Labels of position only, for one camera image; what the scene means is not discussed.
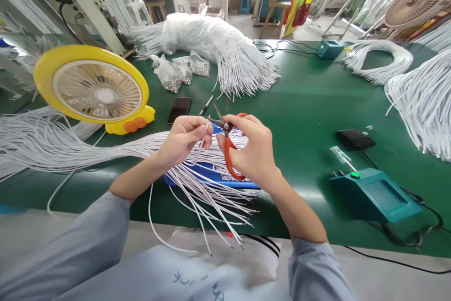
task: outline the hand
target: hand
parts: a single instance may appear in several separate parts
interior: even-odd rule
[[[272,154],[272,133],[254,116],[240,118],[226,115],[224,120],[239,128],[249,138],[249,143],[241,150],[230,149],[230,160],[242,175],[266,190],[268,182],[280,174]],[[224,153],[225,137],[217,134],[218,145]]]
[[[207,121],[202,116],[179,116],[174,121],[168,137],[154,156],[169,170],[185,161],[196,142],[201,140],[204,135],[203,148],[209,149],[213,127],[209,123],[207,129],[205,126]]]

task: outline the scissors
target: scissors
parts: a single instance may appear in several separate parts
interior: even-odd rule
[[[238,174],[235,173],[235,171],[233,170],[232,167],[232,162],[230,160],[230,147],[233,149],[237,149],[236,146],[233,144],[232,140],[229,137],[229,132],[235,127],[231,122],[226,122],[224,120],[224,117],[222,116],[221,112],[218,110],[218,107],[216,106],[216,103],[213,102],[213,104],[215,105],[215,109],[216,112],[218,114],[218,117],[220,119],[220,121],[215,120],[215,119],[211,119],[211,118],[207,118],[205,117],[205,119],[210,120],[212,123],[214,123],[215,125],[219,126],[223,131],[224,131],[224,135],[225,135],[225,147],[224,147],[224,156],[225,156],[225,164],[227,166],[227,169],[230,173],[230,175],[238,180],[238,181],[243,181],[244,179],[246,179],[245,176],[239,176]],[[246,113],[240,113],[238,114],[239,117],[245,117],[247,116]]]

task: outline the person's left hand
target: person's left hand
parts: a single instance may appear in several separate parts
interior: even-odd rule
[[[205,135],[203,148],[211,146],[213,126],[205,126],[207,119],[202,116],[179,116],[172,125],[168,137],[161,145],[155,156],[158,157],[162,166],[170,169],[181,164],[193,149],[196,142],[202,140]]]

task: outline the orange button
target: orange button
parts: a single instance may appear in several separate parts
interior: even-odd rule
[[[135,120],[133,120],[133,122],[139,128],[143,128],[147,125],[146,120],[144,118],[135,118]]]
[[[126,122],[123,125],[123,127],[124,127],[124,130],[126,130],[127,132],[130,132],[130,133],[136,132],[138,129],[138,127],[132,122]]]

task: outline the fan grille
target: fan grille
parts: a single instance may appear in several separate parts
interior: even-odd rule
[[[135,113],[142,103],[136,81],[122,69],[100,61],[64,65],[55,74],[53,87],[64,105],[92,119],[121,120]]]
[[[427,12],[440,2],[441,0],[395,0],[385,15],[385,23],[396,27],[418,20],[422,16],[425,17],[423,21],[427,20],[435,14]]]

